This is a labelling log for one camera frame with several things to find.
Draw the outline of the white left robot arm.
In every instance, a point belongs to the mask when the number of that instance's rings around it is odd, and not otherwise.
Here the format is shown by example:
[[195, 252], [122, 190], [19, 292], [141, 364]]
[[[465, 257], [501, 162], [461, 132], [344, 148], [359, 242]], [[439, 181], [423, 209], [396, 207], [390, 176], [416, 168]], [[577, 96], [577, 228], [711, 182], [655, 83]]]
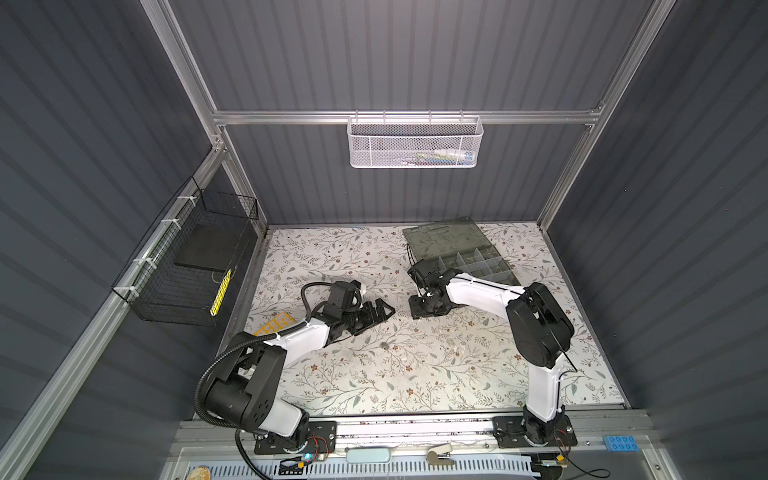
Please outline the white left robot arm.
[[360, 282], [314, 281], [303, 285], [305, 317], [282, 331], [261, 336], [241, 332], [207, 367], [195, 387], [195, 413], [205, 422], [248, 433], [302, 442], [309, 414], [278, 398], [285, 367], [306, 355], [356, 337], [388, 321], [394, 307], [364, 298]]

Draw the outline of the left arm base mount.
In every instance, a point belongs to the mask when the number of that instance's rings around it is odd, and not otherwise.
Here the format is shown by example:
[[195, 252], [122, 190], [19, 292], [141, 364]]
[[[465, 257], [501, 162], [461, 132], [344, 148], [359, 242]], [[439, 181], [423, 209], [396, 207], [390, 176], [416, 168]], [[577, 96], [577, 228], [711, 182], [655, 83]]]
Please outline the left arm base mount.
[[256, 436], [256, 455], [329, 454], [335, 451], [338, 423], [315, 421], [300, 423], [293, 435], [276, 433]]

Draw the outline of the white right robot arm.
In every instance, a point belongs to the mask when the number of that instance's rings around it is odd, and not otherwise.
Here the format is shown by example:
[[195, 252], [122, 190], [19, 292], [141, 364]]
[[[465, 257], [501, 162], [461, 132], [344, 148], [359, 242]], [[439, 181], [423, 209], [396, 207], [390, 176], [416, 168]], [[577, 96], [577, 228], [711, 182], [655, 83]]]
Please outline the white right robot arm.
[[525, 411], [542, 423], [562, 412], [560, 378], [569, 365], [575, 328], [544, 284], [510, 286], [457, 269], [440, 271], [424, 260], [411, 266], [408, 275], [419, 291], [409, 298], [415, 319], [445, 316], [460, 306], [506, 319], [517, 352], [529, 364]]

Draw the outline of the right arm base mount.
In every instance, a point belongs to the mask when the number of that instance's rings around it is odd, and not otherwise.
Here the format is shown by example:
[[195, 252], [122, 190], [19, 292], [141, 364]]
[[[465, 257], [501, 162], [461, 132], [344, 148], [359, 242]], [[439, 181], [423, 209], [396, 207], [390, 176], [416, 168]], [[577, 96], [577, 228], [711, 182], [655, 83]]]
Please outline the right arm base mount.
[[564, 411], [543, 421], [527, 409], [521, 415], [492, 418], [492, 434], [500, 448], [573, 447], [578, 444], [570, 418]]

